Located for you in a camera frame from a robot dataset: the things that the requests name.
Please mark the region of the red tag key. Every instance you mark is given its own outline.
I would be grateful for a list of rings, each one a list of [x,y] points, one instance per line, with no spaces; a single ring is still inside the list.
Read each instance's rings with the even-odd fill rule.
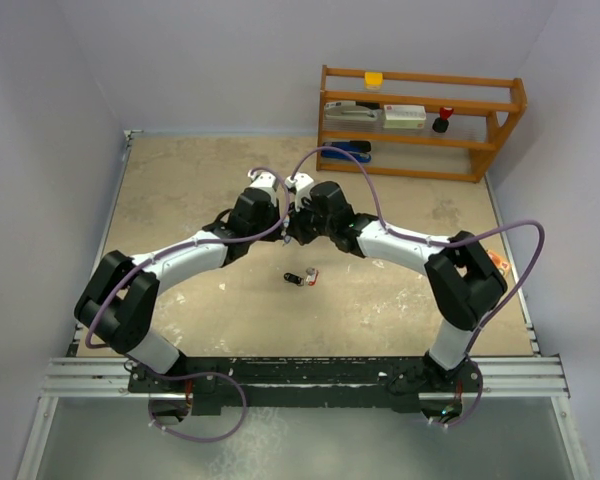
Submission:
[[[319,276],[319,270],[317,268],[309,267],[306,269],[306,275],[304,278],[304,284],[306,286],[314,286],[317,283]]]

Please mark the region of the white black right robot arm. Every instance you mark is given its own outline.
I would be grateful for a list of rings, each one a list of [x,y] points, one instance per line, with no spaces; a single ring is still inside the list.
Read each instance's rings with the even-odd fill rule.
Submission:
[[[328,238],[338,250],[405,267],[426,277],[442,317],[426,352],[426,383],[447,391],[460,379],[471,338],[508,290],[503,275],[473,235],[448,239],[395,228],[376,215],[356,213],[339,184],[298,174],[285,180],[294,195],[287,235],[301,245]]]

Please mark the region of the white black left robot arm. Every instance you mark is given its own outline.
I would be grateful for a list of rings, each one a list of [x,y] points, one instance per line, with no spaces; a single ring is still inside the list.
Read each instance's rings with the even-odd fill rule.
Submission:
[[[182,387],[186,356],[151,327],[157,298],[195,275],[245,256],[258,240],[277,241],[281,226],[274,187],[250,186],[226,220],[162,251],[134,257],[114,250],[100,261],[79,298],[74,317],[106,347],[151,370],[164,392]]]

